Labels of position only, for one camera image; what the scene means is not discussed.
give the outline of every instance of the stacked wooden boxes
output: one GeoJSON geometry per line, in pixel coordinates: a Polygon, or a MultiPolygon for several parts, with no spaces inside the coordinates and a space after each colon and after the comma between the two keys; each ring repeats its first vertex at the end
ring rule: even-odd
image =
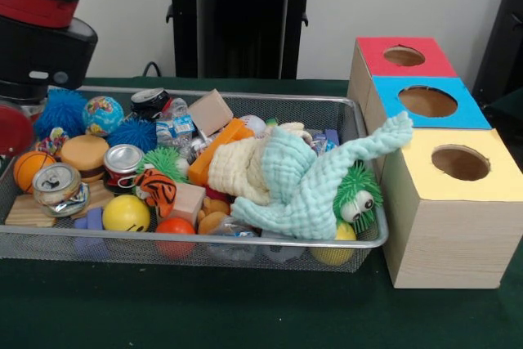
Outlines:
{"type": "Polygon", "coordinates": [[[358,38],[349,97],[369,132],[402,110],[412,142],[375,163],[396,288],[497,288],[523,234],[523,174],[432,38],[358,38]]]}

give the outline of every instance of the purple block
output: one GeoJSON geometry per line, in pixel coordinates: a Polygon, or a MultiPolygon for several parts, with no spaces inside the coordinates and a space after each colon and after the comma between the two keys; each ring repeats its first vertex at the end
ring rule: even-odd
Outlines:
{"type": "Polygon", "coordinates": [[[74,229],[87,229],[87,217],[74,220],[74,229]]]}
{"type": "Polygon", "coordinates": [[[103,230],[102,224],[102,209],[92,208],[87,212],[87,229],[103,230]]]}
{"type": "Polygon", "coordinates": [[[325,130],[325,136],[329,141],[331,141],[334,145],[340,146],[340,140],[337,137],[337,131],[336,130],[325,130]]]}
{"type": "MultiPolygon", "coordinates": [[[[79,218],[76,221],[84,220],[78,223],[78,228],[90,230],[103,230],[102,208],[92,208],[87,212],[87,217],[79,218]]],[[[109,250],[105,246],[105,241],[97,237],[77,237],[74,239],[74,249],[80,257],[90,260],[103,260],[109,257],[109,250]]]]}

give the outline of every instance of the yellow smiley ball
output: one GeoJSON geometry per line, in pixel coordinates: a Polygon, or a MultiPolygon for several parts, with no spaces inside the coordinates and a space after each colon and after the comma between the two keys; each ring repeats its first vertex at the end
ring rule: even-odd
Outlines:
{"type": "MultiPolygon", "coordinates": [[[[346,222],[337,227],[335,240],[356,240],[356,233],[346,222]]],[[[318,262],[329,266],[341,266],[351,259],[354,249],[351,248],[309,248],[318,262]]]]}
{"type": "Polygon", "coordinates": [[[121,195],[105,206],[102,216],[106,230],[145,232],[150,225],[147,205],[134,195],[121,195]]]}

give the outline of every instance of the wire mesh basket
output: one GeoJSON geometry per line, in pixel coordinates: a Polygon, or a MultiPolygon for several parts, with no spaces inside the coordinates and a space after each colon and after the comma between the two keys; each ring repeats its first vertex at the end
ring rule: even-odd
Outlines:
{"type": "MultiPolygon", "coordinates": [[[[130,96],[142,89],[83,87],[86,97],[112,96],[130,110],[130,96]]],[[[169,91],[190,105],[204,92],[169,91]]],[[[337,97],[279,96],[222,93],[236,117],[255,114],[280,123],[300,121],[309,130],[336,129],[340,142],[365,136],[360,108],[353,101],[337,97]]],[[[13,177],[13,162],[5,163],[0,176],[0,223],[4,223],[20,190],[13,177]]],[[[228,266],[301,271],[358,270],[372,248],[388,237],[387,220],[376,208],[376,221],[356,241],[310,241],[299,239],[236,238],[214,235],[154,233],[152,215],[149,232],[74,229],[73,221],[61,218],[52,228],[0,225],[0,257],[57,261],[171,264],[185,266],[228,266]],[[340,266],[323,264],[311,250],[345,256],[340,266]]]]}

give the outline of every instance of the googly eye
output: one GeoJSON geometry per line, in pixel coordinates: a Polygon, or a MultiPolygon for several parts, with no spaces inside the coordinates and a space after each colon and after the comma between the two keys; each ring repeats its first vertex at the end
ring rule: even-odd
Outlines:
{"type": "Polygon", "coordinates": [[[360,208],[354,202],[344,204],[340,213],[342,214],[343,221],[347,221],[349,223],[354,222],[355,219],[357,220],[361,215],[360,208]]]}
{"type": "Polygon", "coordinates": [[[362,190],[358,191],[355,197],[355,202],[360,208],[361,212],[368,212],[374,206],[374,198],[370,192],[362,190]]]}

